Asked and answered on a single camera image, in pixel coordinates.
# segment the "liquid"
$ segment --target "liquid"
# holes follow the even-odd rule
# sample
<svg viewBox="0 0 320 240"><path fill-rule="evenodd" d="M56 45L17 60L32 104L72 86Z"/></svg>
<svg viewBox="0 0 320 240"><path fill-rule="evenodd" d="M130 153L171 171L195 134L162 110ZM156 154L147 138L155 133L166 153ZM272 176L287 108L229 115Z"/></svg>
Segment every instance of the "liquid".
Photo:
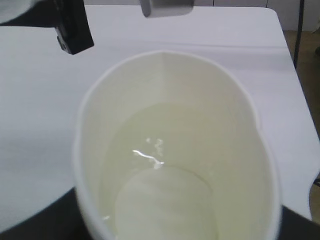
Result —
<svg viewBox="0 0 320 240"><path fill-rule="evenodd" d="M99 211L118 240L217 240L213 121L161 103L128 119L108 147Z"/></svg>

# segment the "cup rim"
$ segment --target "cup rim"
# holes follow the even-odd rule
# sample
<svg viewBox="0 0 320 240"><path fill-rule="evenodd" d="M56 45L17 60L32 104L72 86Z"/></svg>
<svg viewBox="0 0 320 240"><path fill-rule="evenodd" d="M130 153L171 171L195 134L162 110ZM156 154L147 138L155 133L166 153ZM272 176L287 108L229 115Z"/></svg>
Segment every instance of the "cup rim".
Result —
<svg viewBox="0 0 320 240"><path fill-rule="evenodd" d="M213 66L216 66L220 71L224 72L227 76L230 77L230 79L233 80L233 82L236 84L238 89L242 92L244 97L247 100L247 103L250 106L256 132L261 139L262 145L266 151L267 157L268 157L268 165L269 165L269 174L271 179L271 186L272 186L272 213L270 217L270 224L266 233L266 239L265 240L275 240L279 234L280 230L280 222L281 222L281 191L280 191L280 179L279 179L279 172L277 168L277 163L275 161L275 157L273 152L271 151L271 148L265 138L265 135L263 133L259 112L256 109L256 106L254 105L254 102L252 100L252 97L249 95L247 90L243 87L243 85L240 83L237 77L235 77L229 70L227 70L225 67L221 66L220 64L216 63L215 61L198 56L191 53L186 52L180 52L180 51L173 51L173 50L155 50L155 51L148 51L143 52L140 54L136 54L134 56L131 56L129 58L126 58L119 63L115 64L111 68L109 68L86 92L84 95L84 98L80 104L78 114L77 114L77 120L76 120L76 128L75 128L75 138L73 142L73 149L72 149L72 164L73 164L73 175L75 179L75 192L77 195L77 201L79 203L80 211L82 215L85 215L88 220L90 221L90 225L94 228L95 231L98 232L98 235L101 239L106 240L115 240L115 236L112 234L111 231L108 230L106 225L103 223L101 216L99 215L99 212L97 208L95 207L93 198L91 197L89 188L85 181L85 175L83 173L83 164L80 158L80 145L81 145L81 139L82 139L82 123L83 118L87 109L88 102L91 98L91 96L94 94L94 92L99 88L99 86L102 84L102 82L105 81L105 79L112 74L116 69L121 67L122 65L129 63L131 61L134 61L136 59L149 57L152 55L157 54L173 54L173 55L179 55L182 57L187 58L194 58L199 61L211 64Z"/></svg>

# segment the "black cable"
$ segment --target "black cable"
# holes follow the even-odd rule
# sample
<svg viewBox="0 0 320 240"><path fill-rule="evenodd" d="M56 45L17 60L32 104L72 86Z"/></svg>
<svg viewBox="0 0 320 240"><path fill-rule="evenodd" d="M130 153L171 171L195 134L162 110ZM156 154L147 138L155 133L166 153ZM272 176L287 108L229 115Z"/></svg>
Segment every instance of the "black cable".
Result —
<svg viewBox="0 0 320 240"><path fill-rule="evenodd" d="M298 31L296 33L294 56L293 56L293 64L294 64L295 68L297 68L297 64L298 64L298 56L299 56L302 27L303 27L303 23L304 23L304 10L305 10L305 0L300 0Z"/></svg>

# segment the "white table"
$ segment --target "white table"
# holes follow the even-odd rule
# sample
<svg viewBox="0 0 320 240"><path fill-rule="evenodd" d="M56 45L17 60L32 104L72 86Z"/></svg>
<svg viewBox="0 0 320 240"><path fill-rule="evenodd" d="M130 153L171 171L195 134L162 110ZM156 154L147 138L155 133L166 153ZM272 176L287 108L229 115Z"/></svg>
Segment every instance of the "white table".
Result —
<svg viewBox="0 0 320 240"><path fill-rule="evenodd" d="M145 19L139 6L87 6L95 47L71 56L53 29L0 27L0 231L73 186L76 112L110 66L160 49L194 53L229 69L251 94L277 159L283 204L310 218L320 146L276 13L196 7Z"/></svg>

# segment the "silver metal part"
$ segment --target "silver metal part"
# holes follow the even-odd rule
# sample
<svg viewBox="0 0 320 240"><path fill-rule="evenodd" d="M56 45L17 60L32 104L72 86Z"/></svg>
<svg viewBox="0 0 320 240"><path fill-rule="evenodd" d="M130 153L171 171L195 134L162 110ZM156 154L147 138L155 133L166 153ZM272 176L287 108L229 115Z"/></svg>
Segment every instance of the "silver metal part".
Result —
<svg viewBox="0 0 320 240"><path fill-rule="evenodd" d="M146 18L185 15L192 11L194 0L140 0Z"/></svg>

